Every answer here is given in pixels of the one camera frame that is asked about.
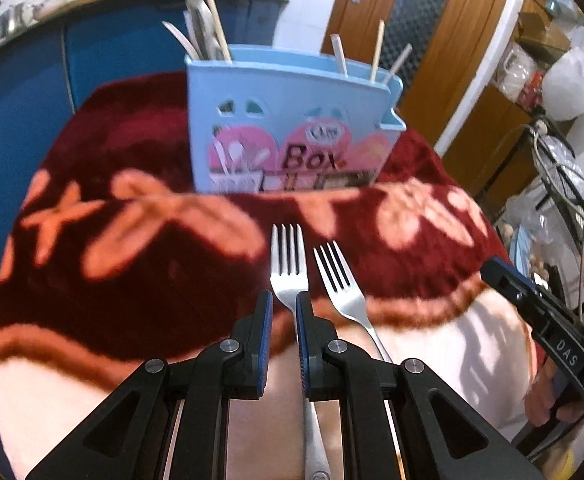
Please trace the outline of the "person's right hand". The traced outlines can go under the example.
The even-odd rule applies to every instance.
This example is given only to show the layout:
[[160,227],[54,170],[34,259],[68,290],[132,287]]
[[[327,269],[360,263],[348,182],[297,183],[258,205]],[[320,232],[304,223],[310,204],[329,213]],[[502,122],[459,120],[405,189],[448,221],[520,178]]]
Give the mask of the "person's right hand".
[[[553,390],[553,379],[558,372],[557,366],[546,358],[539,368],[524,400],[524,412],[528,422],[534,427],[546,424],[551,415],[552,408],[557,404],[557,396]],[[578,422],[584,416],[584,401],[574,401],[560,406],[555,417],[560,422]]]

